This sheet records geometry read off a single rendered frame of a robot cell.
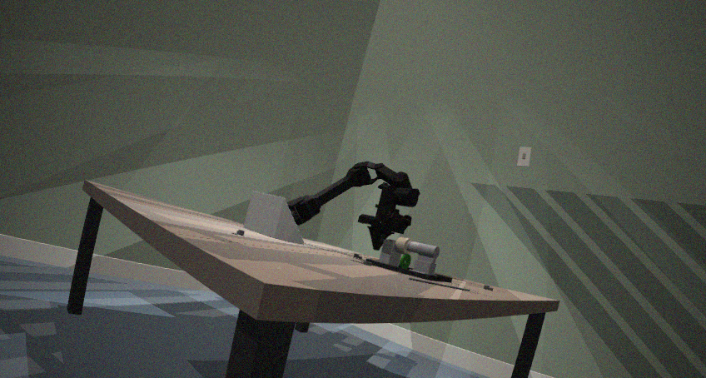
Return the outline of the green ring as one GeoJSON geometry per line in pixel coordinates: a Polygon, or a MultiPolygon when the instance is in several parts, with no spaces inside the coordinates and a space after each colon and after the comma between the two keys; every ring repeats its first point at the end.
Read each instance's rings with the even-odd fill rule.
{"type": "Polygon", "coordinates": [[[399,267],[403,269],[407,269],[410,265],[411,257],[408,254],[404,254],[400,260],[399,267]]]}

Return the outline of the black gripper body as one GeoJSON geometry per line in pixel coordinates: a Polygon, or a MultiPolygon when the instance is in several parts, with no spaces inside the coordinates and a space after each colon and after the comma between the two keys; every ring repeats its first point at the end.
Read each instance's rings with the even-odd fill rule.
{"type": "Polygon", "coordinates": [[[395,224],[393,224],[393,222],[385,222],[386,215],[388,214],[389,210],[391,210],[391,208],[395,208],[394,211],[397,211],[395,205],[379,201],[379,205],[375,204],[375,207],[378,208],[376,216],[368,216],[361,214],[359,216],[358,222],[362,224],[371,225],[371,227],[374,228],[378,227],[387,231],[393,231],[396,233],[404,234],[405,229],[398,228],[397,226],[395,226],[395,224]]]}

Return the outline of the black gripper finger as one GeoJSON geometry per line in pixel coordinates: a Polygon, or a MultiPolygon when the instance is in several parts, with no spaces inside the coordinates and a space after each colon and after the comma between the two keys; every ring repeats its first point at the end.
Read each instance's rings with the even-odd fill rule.
{"type": "MultiPolygon", "coordinates": [[[[387,238],[389,235],[391,235],[391,234],[394,234],[394,232],[386,231],[386,232],[384,232],[384,233],[382,234],[381,238],[382,238],[382,239],[386,239],[386,238],[387,238]]],[[[380,243],[380,244],[379,244],[377,251],[380,250],[380,247],[382,246],[382,244],[383,244],[383,243],[380,243]]]]}
{"type": "Polygon", "coordinates": [[[384,232],[386,232],[386,230],[378,228],[378,227],[374,228],[374,227],[370,227],[370,226],[368,226],[367,228],[369,228],[369,230],[370,230],[373,248],[374,248],[374,250],[377,251],[378,246],[380,244],[381,236],[384,232]]]}

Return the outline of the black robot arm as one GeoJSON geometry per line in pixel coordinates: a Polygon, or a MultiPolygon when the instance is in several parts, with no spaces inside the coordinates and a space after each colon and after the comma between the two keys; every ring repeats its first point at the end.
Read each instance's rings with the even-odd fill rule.
{"type": "MultiPolygon", "coordinates": [[[[378,179],[387,182],[383,182],[378,186],[378,188],[382,189],[380,201],[395,206],[416,206],[420,192],[419,189],[412,189],[407,174],[405,172],[394,172],[383,163],[375,164],[373,162],[356,163],[349,169],[346,176],[338,182],[316,193],[314,196],[305,195],[293,201],[289,201],[286,204],[290,208],[296,224],[299,226],[319,214],[322,205],[339,196],[344,191],[352,187],[362,187],[364,185],[373,184],[378,179]],[[375,169],[377,175],[375,179],[371,179],[367,167],[375,169]]],[[[393,222],[393,224],[400,229],[406,229],[410,226],[411,216],[401,216],[399,214],[400,210],[397,209],[395,212],[394,209],[395,208],[391,208],[391,210],[389,210],[385,222],[393,222]]]]}

